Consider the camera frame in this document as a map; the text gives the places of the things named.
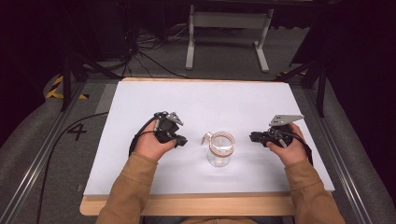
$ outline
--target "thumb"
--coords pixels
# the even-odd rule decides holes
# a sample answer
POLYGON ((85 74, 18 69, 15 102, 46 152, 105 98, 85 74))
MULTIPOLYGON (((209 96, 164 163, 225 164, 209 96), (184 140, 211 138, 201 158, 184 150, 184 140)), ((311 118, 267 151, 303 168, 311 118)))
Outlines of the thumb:
POLYGON ((267 142, 267 147, 270 148, 271 151, 273 151, 275 154, 280 150, 280 147, 274 144, 273 142, 267 142))
POLYGON ((173 140, 171 140, 169 142, 164 143, 163 146, 165 148, 167 148, 168 150, 170 150, 170 149, 175 147, 176 143, 177 143, 176 139, 173 139, 173 140))

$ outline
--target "finger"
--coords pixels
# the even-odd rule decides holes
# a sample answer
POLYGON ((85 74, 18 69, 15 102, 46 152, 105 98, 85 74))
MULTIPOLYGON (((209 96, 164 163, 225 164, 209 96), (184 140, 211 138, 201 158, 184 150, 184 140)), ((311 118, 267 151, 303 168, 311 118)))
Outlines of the finger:
POLYGON ((280 147, 279 146, 277 146, 277 145, 275 145, 273 142, 267 142, 267 147, 269 147, 270 148, 270 150, 271 151, 273 151, 273 152, 277 152, 278 150, 280 150, 280 147))
POLYGON ((292 133, 297 133, 299 136, 303 137, 303 133, 300 130, 300 127, 294 123, 290 123, 290 128, 292 133))
POLYGON ((171 140, 171 141, 169 141, 167 143, 164 143, 164 146, 166 148, 172 149, 172 148, 175 147, 176 143, 177 143, 176 139, 173 139, 173 140, 171 140))
POLYGON ((153 120, 153 121, 145 128, 145 130, 143 130, 143 132, 154 131, 155 123, 156 123, 156 119, 153 120))

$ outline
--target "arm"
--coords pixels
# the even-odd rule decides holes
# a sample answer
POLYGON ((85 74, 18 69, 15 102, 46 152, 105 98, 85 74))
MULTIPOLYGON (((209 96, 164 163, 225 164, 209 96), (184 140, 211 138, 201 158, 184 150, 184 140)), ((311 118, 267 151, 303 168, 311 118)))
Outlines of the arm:
MULTIPOLYGON (((290 127, 293 133, 303 137, 297 125, 291 124, 290 127)), ((334 198, 324 189, 318 172, 308 162, 299 141, 293 139, 286 148, 271 142, 267 146, 286 166, 291 199, 296 207, 296 223, 345 223, 334 198)))
MULTIPOLYGON (((154 126, 155 121, 152 121, 144 132, 154 130, 154 126)), ((161 144, 154 133, 141 135, 134 153, 114 182, 96 223, 138 224, 149 199, 158 160, 174 146, 174 141, 161 144)))

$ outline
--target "black cable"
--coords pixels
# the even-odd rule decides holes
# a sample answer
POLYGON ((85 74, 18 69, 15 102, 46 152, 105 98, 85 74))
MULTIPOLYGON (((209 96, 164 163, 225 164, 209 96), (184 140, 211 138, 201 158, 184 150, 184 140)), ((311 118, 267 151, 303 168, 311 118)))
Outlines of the black cable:
POLYGON ((161 68, 163 68, 163 69, 164 69, 165 71, 167 71, 168 73, 170 73, 170 74, 172 74, 172 75, 174 75, 174 76, 177 76, 177 77, 188 78, 188 77, 186 77, 186 76, 182 76, 182 75, 176 74, 176 73, 174 73, 174 72, 168 70, 168 69, 165 68, 164 66, 160 65, 159 63, 157 63, 154 59, 150 58, 147 54, 143 53, 141 50, 138 50, 138 52, 141 53, 141 54, 143 54, 144 56, 146 56, 146 57, 147 57, 148 59, 150 59, 152 62, 154 62, 154 63, 156 63, 157 65, 159 65, 161 68))
MULTIPOLYGON (((119 69, 121 67, 123 67, 125 64, 127 64, 129 62, 129 60, 124 60, 121 61, 120 63, 114 64, 114 65, 110 65, 105 67, 105 69, 107 69, 108 71, 114 71, 116 69, 119 69)), ((89 73, 100 73, 100 71, 92 68, 92 67, 84 67, 84 69, 89 72, 89 73)))
POLYGON ((146 132, 143 132, 143 133, 139 134, 139 136, 137 136, 137 138, 139 138, 140 136, 142 136, 142 135, 145 134, 145 133, 156 133, 156 131, 146 131, 146 132))
POLYGON ((139 139, 141 133, 143 132, 143 130, 145 130, 145 128, 155 119, 157 119, 158 116, 154 115, 154 117, 152 117, 151 119, 149 119, 145 125, 143 125, 142 128, 140 128, 139 132, 137 132, 137 134, 134 135, 134 139, 132 139, 131 145, 129 146, 129 151, 128 151, 128 157, 131 156, 132 152, 134 151, 134 148, 136 147, 137 144, 137 140, 139 139))
POLYGON ((298 135, 297 133, 284 133, 284 132, 280 132, 280 133, 291 136, 291 137, 297 139, 301 144, 303 144, 305 154, 309 160, 309 163, 314 165, 314 161, 312 159, 312 149, 309 147, 309 145, 304 141, 304 139, 300 135, 298 135))
POLYGON ((153 77, 153 76, 151 75, 151 73, 149 72, 149 70, 147 69, 147 67, 145 67, 145 66, 140 62, 140 60, 138 60, 135 56, 134 56, 134 58, 140 63, 140 66, 142 66, 144 69, 146 69, 146 71, 148 72, 148 75, 149 75, 150 77, 153 77))
POLYGON ((65 129, 59 134, 58 138, 56 139, 55 143, 54 143, 53 146, 52 146, 52 149, 50 150, 49 157, 48 157, 48 159, 47 159, 47 164, 46 164, 46 168, 45 168, 43 184, 42 184, 42 186, 41 186, 40 199, 39 199, 39 202, 38 202, 37 217, 36 217, 36 220, 35 220, 35 223, 36 223, 36 224, 39 224, 39 223, 40 223, 41 206, 42 206, 42 203, 43 203, 44 191, 45 191, 46 182, 47 182, 47 176, 48 176, 49 167, 50 167, 50 159, 52 158, 52 153, 53 153, 54 149, 56 148, 56 146, 58 145, 59 140, 61 140, 61 137, 64 135, 64 133, 66 133, 66 132, 67 132, 70 128, 72 128, 75 124, 77 124, 77 123, 79 123, 79 122, 81 122, 81 121, 83 121, 83 120, 85 120, 85 119, 90 119, 90 118, 102 116, 102 115, 105 115, 105 114, 108 114, 108 112, 104 112, 104 113, 100 113, 100 114, 95 114, 95 115, 90 115, 90 116, 87 116, 87 117, 85 117, 85 118, 78 119, 77 121, 75 121, 75 122, 73 122, 72 124, 70 124, 69 126, 67 126, 67 128, 65 128, 65 129))
POLYGON ((160 49, 163 46, 170 44, 170 43, 174 43, 179 41, 180 39, 182 39, 182 37, 177 37, 178 35, 183 36, 184 34, 186 34, 189 30, 187 29, 188 26, 182 28, 179 31, 175 31, 176 35, 172 36, 172 37, 167 37, 166 40, 159 40, 157 37, 155 37, 155 35, 153 35, 152 33, 150 33, 150 37, 146 36, 146 33, 144 33, 145 38, 137 41, 138 44, 138 48, 141 50, 152 50, 152 49, 160 49), (145 44, 146 42, 152 42, 152 46, 151 47, 146 47, 146 46, 141 46, 142 44, 145 44))
POLYGON ((132 77, 132 71, 131 71, 131 68, 129 67, 129 64, 127 66, 128 66, 129 75, 132 77))
POLYGON ((91 55, 91 53, 90 53, 90 51, 88 50, 87 45, 85 44, 84 40, 82 39, 81 35, 79 34, 79 32, 78 32, 78 30, 77 30, 75 24, 73 23, 72 19, 70 18, 70 15, 69 15, 69 13, 68 13, 67 10, 66 10, 66 7, 64 6, 63 1, 62 1, 62 0, 59 0, 58 2, 59 2, 59 4, 61 5, 62 10, 63 10, 64 13, 66 14, 66 17, 67 17, 67 20, 68 20, 69 24, 72 26, 72 29, 74 30, 76 36, 77 36, 78 39, 80 40, 80 43, 81 43, 82 46, 84 47, 84 49, 85 49, 85 51, 87 52, 87 54, 88 54, 91 58, 93 58, 92 55, 91 55))
POLYGON ((125 74, 125 70, 126 70, 126 64, 124 65, 124 69, 122 70, 122 74, 121 74, 122 77, 125 74))

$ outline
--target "yellow tape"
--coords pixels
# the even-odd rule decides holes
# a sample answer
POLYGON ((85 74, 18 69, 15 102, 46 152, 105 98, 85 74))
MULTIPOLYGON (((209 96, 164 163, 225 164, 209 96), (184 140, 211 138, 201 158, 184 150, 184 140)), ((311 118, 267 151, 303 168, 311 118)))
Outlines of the yellow tape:
MULTIPOLYGON (((56 93, 56 90, 58 89, 59 85, 61 82, 64 80, 64 76, 59 75, 55 81, 52 84, 52 87, 49 90, 49 93, 47 93, 47 98, 58 98, 58 99, 63 99, 64 95, 61 93, 56 93)), ((87 100, 90 98, 89 94, 81 94, 78 99, 80 100, 87 100)))

